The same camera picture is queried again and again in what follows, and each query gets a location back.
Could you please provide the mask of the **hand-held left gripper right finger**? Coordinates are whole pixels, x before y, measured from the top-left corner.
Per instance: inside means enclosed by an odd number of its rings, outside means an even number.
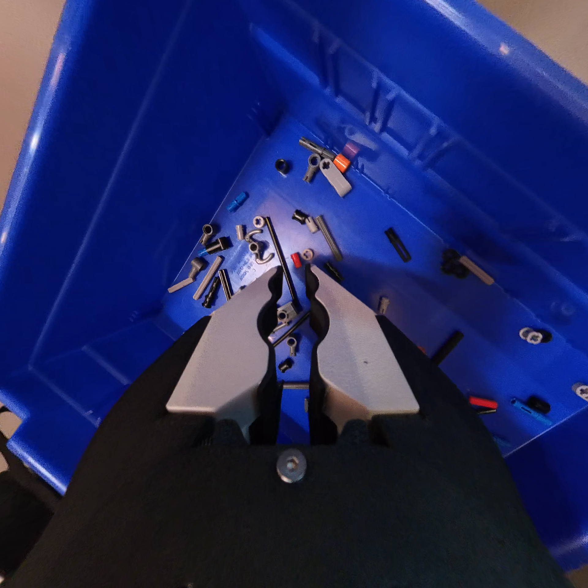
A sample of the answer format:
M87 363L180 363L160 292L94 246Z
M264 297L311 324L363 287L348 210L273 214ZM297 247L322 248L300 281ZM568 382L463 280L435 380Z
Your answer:
M314 264L305 267L311 352L311 445L334 444L348 422L413 416L420 407L375 311Z

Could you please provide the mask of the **blue plastic bin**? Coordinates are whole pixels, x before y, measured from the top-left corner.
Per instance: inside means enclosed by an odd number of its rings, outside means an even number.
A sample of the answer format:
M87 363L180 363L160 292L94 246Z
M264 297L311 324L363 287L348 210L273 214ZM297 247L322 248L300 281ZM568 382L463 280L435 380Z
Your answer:
M484 415L543 542L587 564L587 83L475 1L68 1L1 217L8 447L63 494L126 388L270 217Z

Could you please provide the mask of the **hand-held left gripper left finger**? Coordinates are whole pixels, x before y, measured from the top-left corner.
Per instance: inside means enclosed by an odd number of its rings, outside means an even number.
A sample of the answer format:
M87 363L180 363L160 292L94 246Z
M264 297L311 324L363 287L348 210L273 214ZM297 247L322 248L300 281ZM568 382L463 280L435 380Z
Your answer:
M283 269L269 268L207 317L168 412L233 420L250 443L276 443L282 387L269 335L282 284Z

